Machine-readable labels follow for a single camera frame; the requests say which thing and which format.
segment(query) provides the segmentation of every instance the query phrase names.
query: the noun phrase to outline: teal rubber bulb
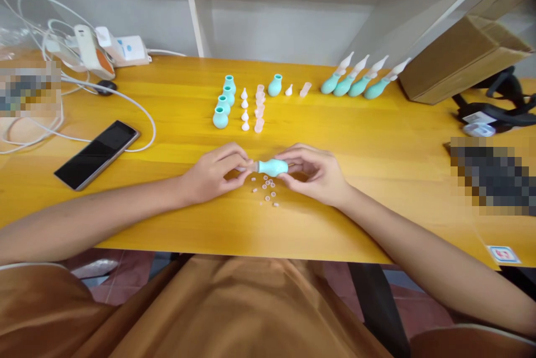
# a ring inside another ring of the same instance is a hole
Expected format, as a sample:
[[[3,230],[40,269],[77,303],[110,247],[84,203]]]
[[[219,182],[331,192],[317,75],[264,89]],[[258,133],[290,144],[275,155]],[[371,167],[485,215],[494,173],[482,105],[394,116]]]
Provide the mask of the teal rubber bulb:
[[[348,90],[350,90],[350,86],[352,85],[354,80],[355,78],[346,76],[342,82],[337,83],[337,86],[333,91],[333,95],[336,97],[341,97],[348,93]]]
[[[229,105],[227,97],[224,95],[218,97],[218,104],[216,106],[222,107],[225,115],[229,115],[231,113],[231,106]]]
[[[281,80],[283,76],[279,73],[274,75],[274,80],[268,86],[268,95],[271,97],[276,97],[281,92]]]
[[[367,87],[367,84],[371,81],[372,79],[368,76],[363,76],[361,78],[361,80],[357,83],[355,83],[351,88],[350,88],[350,91],[348,92],[348,95],[350,97],[357,97],[359,96],[362,92],[365,91],[365,88]]]
[[[365,91],[363,97],[366,99],[374,99],[378,97],[381,93],[384,92],[385,87],[391,83],[389,79],[385,80],[385,78],[381,79],[376,84],[373,84],[369,88],[367,88],[367,91]]]
[[[333,73],[333,75],[327,79],[324,84],[322,84],[322,87],[320,91],[322,94],[329,94],[333,90],[335,90],[335,87],[337,86],[337,83],[339,82],[339,79],[341,78],[341,75],[339,75],[337,72]]]
[[[236,85],[235,85],[235,78],[231,75],[225,76],[225,82],[223,83],[223,86],[229,86],[231,87],[231,91],[233,94],[236,94]]]
[[[223,129],[229,123],[229,118],[223,111],[223,107],[216,107],[214,110],[214,116],[212,117],[212,123],[216,128]]]
[[[229,103],[229,106],[232,107],[235,104],[235,94],[233,93],[233,89],[230,86],[223,86],[223,95],[227,97],[227,102]]]
[[[259,161],[259,173],[269,176],[278,176],[289,171],[286,161],[271,159],[269,161]]]

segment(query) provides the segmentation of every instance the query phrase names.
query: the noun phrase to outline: cardboard box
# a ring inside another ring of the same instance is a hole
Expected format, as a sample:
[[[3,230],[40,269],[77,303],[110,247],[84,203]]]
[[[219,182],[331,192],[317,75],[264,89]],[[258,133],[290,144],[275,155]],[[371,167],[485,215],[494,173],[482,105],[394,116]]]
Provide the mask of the cardboard box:
[[[483,0],[399,75],[412,101],[437,104],[525,59],[534,50],[496,20],[523,0]]]

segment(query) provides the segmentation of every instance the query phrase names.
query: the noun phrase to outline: hand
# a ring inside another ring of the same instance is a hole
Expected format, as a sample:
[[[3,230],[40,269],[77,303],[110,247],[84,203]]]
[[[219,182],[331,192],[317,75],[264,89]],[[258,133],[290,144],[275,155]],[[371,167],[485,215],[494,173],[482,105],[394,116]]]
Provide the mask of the hand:
[[[238,166],[249,167],[251,163],[244,149],[234,142],[204,154],[188,172],[178,177],[182,205],[207,202],[241,187],[251,170],[230,180],[224,176]]]
[[[294,179],[289,174],[278,176],[295,192],[337,208],[341,208],[352,194],[353,187],[346,182],[337,159],[330,151],[297,143],[275,158],[289,164],[289,174],[301,171],[309,176],[306,182]]]

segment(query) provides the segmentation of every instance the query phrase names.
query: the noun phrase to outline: yellow table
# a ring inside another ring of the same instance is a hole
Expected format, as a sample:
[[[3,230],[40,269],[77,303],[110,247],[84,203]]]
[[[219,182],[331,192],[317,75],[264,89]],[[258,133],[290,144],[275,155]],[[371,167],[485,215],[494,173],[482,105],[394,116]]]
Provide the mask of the yellow table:
[[[82,194],[180,175],[203,153],[230,141],[238,142],[254,159],[268,159],[296,142],[305,142],[333,151],[353,185],[488,266],[497,268],[484,243],[512,246],[524,266],[536,266],[534,218],[481,216],[451,177],[442,143],[463,135],[450,115],[456,110],[452,101],[435,107],[411,103],[396,83],[373,101],[322,95],[318,89],[332,71],[326,66],[169,56],[156,56],[148,66],[122,68],[115,82],[153,115],[156,142],[146,151],[123,154]],[[294,94],[268,97],[263,132],[243,132],[242,89],[246,87],[250,95],[248,113],[253,126],[256,87],[267,87],[275,73],[283,75],[283,91],[294,83]],[[228,127],[218,130],[212,125],[212,114],[226,74],[235,77],[238,101]],[[305,82],[312,82],[313,87],[307,97],[300,98]],[[65,97],[65,108],[62,133],[66,135],[92,139],[114,120],[122,120],[142,133],[134,146],[142,146],[151,136],[145,115],[119,97],[80,91]],[[501,137],[534,136],[534,130]],[[21,122],[13,137],[38,132]],[[0,226],[79,196],[52,173],[84,145],[54,137],[32,151],[0,156]],[[292,193],[277,179],[273,190],[279,207],[264,202],[266,192],[261,191],[259,179],[257,175],[257,182],[247,181],[243,188],[202,206],[139,223],[100,246],[390,262],[345,216]],[[253,187],[259,192],[253,193]]]

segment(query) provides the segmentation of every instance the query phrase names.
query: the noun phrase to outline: red tile floor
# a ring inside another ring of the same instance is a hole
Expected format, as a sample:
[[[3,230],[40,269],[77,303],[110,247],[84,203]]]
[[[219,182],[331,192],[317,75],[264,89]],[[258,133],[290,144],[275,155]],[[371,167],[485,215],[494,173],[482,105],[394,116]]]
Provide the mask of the red tile floor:
[[[106,281],[101,285],[91,287],[90,291],[98,302],[120,305],[147,283],[154,258],[155,252],[92,249],[63,263],[70,270],[82,267],[96,259],[106,259],[112,266],[116,266]],[[326,278],[335,293],[363,321],[348,265],[343,262],[324,262],[324,269]],[[398,267],[386,265],[384,269],[398,270]],[[94,276],[94,274],[82,275],[82,277],[87,276]],[[397,285],[391,285],[391,290],[408,338],[432,328],[453,325],[447,311],[425,293]]]

